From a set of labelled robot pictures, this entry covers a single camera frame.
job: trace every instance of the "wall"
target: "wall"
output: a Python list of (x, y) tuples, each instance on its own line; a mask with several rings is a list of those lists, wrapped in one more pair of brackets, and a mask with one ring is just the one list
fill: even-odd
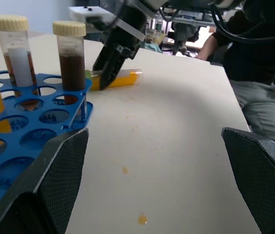
[(0, 0), (0, 14), (26, 16), (31, 31), (52, 33), (52, 22), (69, 20), (73, 0)]

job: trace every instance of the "table surface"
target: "table surface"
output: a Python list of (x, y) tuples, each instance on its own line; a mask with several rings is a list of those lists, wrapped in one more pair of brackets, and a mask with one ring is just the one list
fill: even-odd
[[(30, 46), (36, 73), (60, 74), (55, 36)], [(101, 48), (85, 41), (86, 69)], [(223, 68), (144, 49), (123, 68), (144, 77), (87, 97), (94, 112), (66, 233), (259, 234), (221, 137), (223, 127), (248, 129)]]

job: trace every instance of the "black shirt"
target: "black shirt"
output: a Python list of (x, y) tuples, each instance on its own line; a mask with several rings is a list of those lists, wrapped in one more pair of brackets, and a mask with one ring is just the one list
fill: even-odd
[[(234, 34), (242, 34), (255, 25), (256, 23), (246, 19), (242, 11), (238, 11), (230, 18), (226, 27)], [(219, 46), (233, 42), (220, 32), (215, 32), (213, 36), (217, 39)], [(273, 36), (275, 36), (275, 23), (265, 23), (249, 35), (250, 38)], [(233, 42), (225, 54), (223, 67), (231, 80), (271, 84), (275, 81), (275, 43), (245, 44)]]

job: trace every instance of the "test tube rack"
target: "test tube rack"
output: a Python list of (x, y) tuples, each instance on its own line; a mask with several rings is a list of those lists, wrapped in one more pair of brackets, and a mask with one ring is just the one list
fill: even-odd
[[(59, 79), (58, 83), (46, 83), (49, 78)], [(86, 102), (86, 94), (92, 86), (86, 80), (82, 91), (69, 92), (62, 88), (61, 77), (50, 74), (36, 74), (37, 85), (31, 87), (12, 86), (10, 79), (1, 79), (0, 92), (19, 91), (20, 97), (10, 96), (3, 99), (5, 111), (0, 121), (8, 120), (10, 133), (0, 133), (0, 199), (13, 181), (39, 156), (46, 142), (60, 134), (86, 127), (93, 104)], [(43, 88), (53, 90), (44, 96)], [(39, 90), (39, 96), (32, 94)], [(64, 96), (75, 96), (78, 101), (65, 105)], [(37, 102), (33, 111), (27, 111), (22, 103)]]

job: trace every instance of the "spill stain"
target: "spill stain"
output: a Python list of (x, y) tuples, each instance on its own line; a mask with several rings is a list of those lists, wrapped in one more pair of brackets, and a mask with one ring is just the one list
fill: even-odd
[(126, 167), (122, 167), (122, 173), (124, 173), (125, 175), (129, 173), (128, 168)]
[(140, 224), (140, 225), (145, 225), (147, 224), (147, 217), (144, 213), (141, 213), (141, 215), (138, 217), (138, 220), (137, 222)]

